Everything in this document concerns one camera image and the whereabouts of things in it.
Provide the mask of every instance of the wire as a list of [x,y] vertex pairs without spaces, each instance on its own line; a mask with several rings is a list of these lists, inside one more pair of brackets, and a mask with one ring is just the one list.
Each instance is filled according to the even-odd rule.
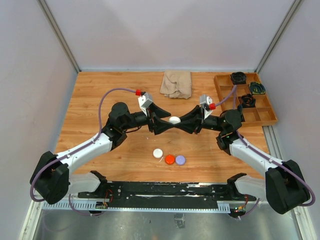
[[69,194],[69,205],[70,205],[70,208],[76,212],[77,214],[81,215],[81,216],[86,216],[86,217],[91,217],[91,216],[100,216],[102,214],[104,214],[106,211],[104,212],[101,212],[101,213],[83,213],[83,212],[80,212],[78,211],[77,209],[75,209],[75,207],[73,206],[73,204],[71,203],[71,194]]
[[255,210],[255,208],[258,206],[258,203],[259,203],[259,202],[260,202],[260,198],[258,198],[258,199],[256,200],[254,206],[253,206],[249,211],[247,211],[245,214],[243,214],[243,215],[240,217],[240,219],[242,219],[243,217],[248,216],[250,213],[252,213],[252,212]]
[[249,201],[248,195],[245,194],[244,197],[245,197],[245,203],[244,203],[244,205],[238,207],[238,210],[244,209],[244,208],[247,206],[247,204],[248,204],[248,201]]
[[[233,108],[235,108],[235,103],[236,98],[235,96],[233,96]],[[259,156],[263,157],[265,160],[271,162],[272,164],[277,165],[278,167],[282,168],[283,170],[285,170],[287,173],[289,173],[291,176],[293,176],[295,179],[297,179],[306,189],[308,189],[308,191],[310,192],[311,195],[311,201],[308,203],[303,203],[300,204],[301,207],[309,207],[312,206],[315,201],[316,201],[316,195],[314,193],[314,191],[311,189],[311,187],[304,181],[302,180],[297,174],[295,174],[294,172],[292,172],[290,169],[288,169],[287,167],[283,166],[282,164],[272,160],[270,157],[266,156],[265,154],[261,153],[260,151],[256,150],[254,147],[252,147],[250,145],[250,143],[247,143],[244,138],[241,136],[241,134],[239,133],[239,131],[236,131],[238,137],[241,139],[241,141],[243,142],[243,144],[248,147],[249,149],[251,149],[253,152],[255,152],[256,154],[258,154]]]
[[106,206],[106,207],[108,207],[107,202],[106,202],[106,198],[108,197],[108,191],[110,191],[110,193],[112,194],[112,195],[111,195],[111,198],[110,198],[110,200],[109,200],[109,204],[110,204],[110,203],[112,202],[112,200],[114,199],[114,193],[113,193],[110,189],[107,189],[106,194],[105,194],[105,197],[104,197],[104,201],[103,201],[103,205]]
[[138,126],[138,128],[137,128],[137,129],[132,130],[132,131],[126,131],[125,133],[126,133],[126,134],[133,133],[133,132],[138,131],[140,128],[141,128],[141,126]]
[[219,106],[221,104],[223,104],[225,101],[227,101],[227,99],[234,93],[234,91],[237,89],[237,85],[234,85],[231,92],[221,101],[221,102],[218,102],[215,106]]
[[[99,103],[99,107],[98,107],[98,120],[99,120],[99,132],[98,132],[98,134],[97,134],[96,137],[93,139],[93,141],[88,142],[87,144],[85,144],[85,145],[83,145],[83,146],[75,149],[75,150],[72,151],[72,152],[69,152],[68,155],[73,155],[73,154],[81,151],[82,149],[85,149],[86,147],[88,147],[88,146],[90,146],[91,144],[93,144],[93,143],[100,137],[101,132],[102,132],[102,118],[101,118],[101,107],[102,107],[102,103],[104,102],[106,96],[107,96],[109,93],[111,93],[111,92],[113,92],[113,91],[116,91],[116,90],[124,90],[124,91],[127,91],[127,92],[136,93],[136,91],[134,91],[134,90],[131,90],[131,89],[128,89],[128,88],[123,88],[123,87],[116,87],[116,88],[113,88],[113,89],[107,91],[107,92],[103,95],[103,97],[101,98],[100,103]],[[64,156],[62,156],[62,157],[59,157],[59,158],[51,161],[50,163],[48,163],[47,165],[45,165],[43,168],[41,168],[41,169],[38,171],[38,173],[34,176],[34,179],[33,179],[32,183],[31,183],[31,187],[30,187],[30,197],[31,197],[31,199],[32,199],[33,201],[39,203],[39,202],[43,202],[43,201],[45,200],[44,198],[43,198],[43,199],[37,199],[36,196],[35,196],[35,194],[34,194],[34,189],[35,189],[36,182],[37,182],[37,180],[39,179],[39,177],[41,176],[41,174],[42,174],[47,168],[49,168],[50,166],[54,165],[55,163],[57,163],[57,162],[59,162],[59,161],[61,161],[61,160],[63,160],[63,159],[66,159],[68,155],[66,154],[66,155],[64,155]]]

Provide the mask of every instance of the orange bottle cap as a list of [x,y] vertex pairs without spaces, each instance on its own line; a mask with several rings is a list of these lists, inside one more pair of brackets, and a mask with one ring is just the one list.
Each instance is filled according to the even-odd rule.
[[173,155],[167,155],[164,159],[164,161],[167,163],[167,164],[174,164],[175,163],[175,156]]

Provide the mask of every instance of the wooden tray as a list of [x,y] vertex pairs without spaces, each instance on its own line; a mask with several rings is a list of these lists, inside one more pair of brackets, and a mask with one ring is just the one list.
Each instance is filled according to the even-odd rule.
[[[257,73],[246,73],[245,75],[246,84],[238,84],[236,87],[236,106],[240,104],[241,96],[251,94],[248,86],[251,82],[261,83]],[[222,101],[222,99],[224,99],[234,87],[234,84],[230,78],[230,74],[216,75],[214,77],[214,85],[220,101]],[[278,119],[273,107],[270,104],[268,95],[253,95],[253,97],[255,98],[255,107],[243,108],[244,122],[242,122],[242,126],[254,127],[274,125]],[[227,99],[227,101],[222,103],[222,111],[232,109],[233,100],[234,96],[232,95]]]

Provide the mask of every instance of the white bottle cap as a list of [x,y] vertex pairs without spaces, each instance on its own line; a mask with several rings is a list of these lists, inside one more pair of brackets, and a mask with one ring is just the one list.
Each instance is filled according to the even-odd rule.
[[162,158],[163,155],[164,155],[164,152],[163,152],[160,148],[156,148],[156,149],[153,151],[153,156],[154,156],[156,159]]
[[169,118],[169,123],[178,124],[178,123],[181,123],[181,120],[177,116],[172,116],[172,117]]

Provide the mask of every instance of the red connector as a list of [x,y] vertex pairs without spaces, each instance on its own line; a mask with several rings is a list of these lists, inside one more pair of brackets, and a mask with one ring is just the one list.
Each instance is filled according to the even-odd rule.
[[215,110],[216,109],[216,105],[214,103],[209,104],[209,109],[210,110]]
[[139,90],[139,89],[135,90],[135,95],[141,96],[141,90]]

